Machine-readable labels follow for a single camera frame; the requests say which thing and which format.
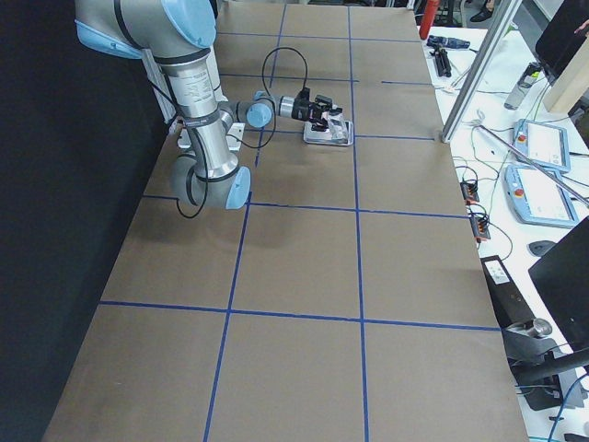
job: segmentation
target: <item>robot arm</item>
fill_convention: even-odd
[[[216,37],[209,0],[75,0],[79,40],[99,52],[141,59],[151,50],[177,102],[192,149],[180,155],[171,185],[181,201],[225,209],[242,207],[249,194],[250,172],[229,150],[226,133],[234,122],[263,127],[274,113],[331,130],[335,139],[341,109],[328,98],[310,101],[304,88],[296,98],[259,93],[251,102],[218,101],[210,75],[218,81],[216,63],[207,60]],[[265,102],[271,102],[275,112]]]

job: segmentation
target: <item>electronic component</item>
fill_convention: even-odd
[[[448,60],[448,52],[439,44],[435,46],[434,51],[431,52],[435,64],[435,71],[438,76],[452,76],[452,67],[450,60]]]
[[[491,239],[489,233],[489,217],[486,214],[470,213],[470,228],[478,243]]]
[[[514,147],[540,166],[563,173],[571,170],[566,129],[520,120],[515,125]]]
[[[480,201],[479,185],[475,181],[462,180],[460,182],[460,191],[462,192],[462,197],[464,198],[466,205],[478,203]]]
[[[561,178],[557,170],[549,173]],[[538,170],[510,165],[504,179],[507,200],[520,222],[567,228],[579,223],[569,194]]]

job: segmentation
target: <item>monitor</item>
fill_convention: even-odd
[[[537,41],[537,58],[551,81],[562,74],[585,41],[584,32],[575,30],[588,18],[589,0],[564,0]]]
[[[589,347],[589,217],[540,258],[529,274],[572,350]]]

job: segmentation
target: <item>light blue joint cap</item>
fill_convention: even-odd
[[[243,204],[248,200],[250,184],[251,174],[249,173],[249,169],[243,166],[240,167],[227,196],[225,209],[240,209],[243,207]]]
[[[162,7],[174,28],[197,48],[210,48],[217,35],[209,0],[162,0]]]
[[[249,125],[260,128],[272,120],[272,111],[263,103],[255,103],[249,106],[246,116],[248,117]]]
[[[75,26],[77,28],[77,38],[84,46],[90,49],[121,58],[134,60],[141,58],[141,51],[129,46],[127,43],[113,39],[110,35],[90,28],[87,24],[78,20],[75,21]]]

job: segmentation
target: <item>red fire extinguisher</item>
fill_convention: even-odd
[[[428,0],[425,6],[425,14],[423,14],[422,24],[420,25],[420,38],[422,40],[427,39],[430,33],[430,28],[433,24],[436,12],[440,6],[440,0]]]

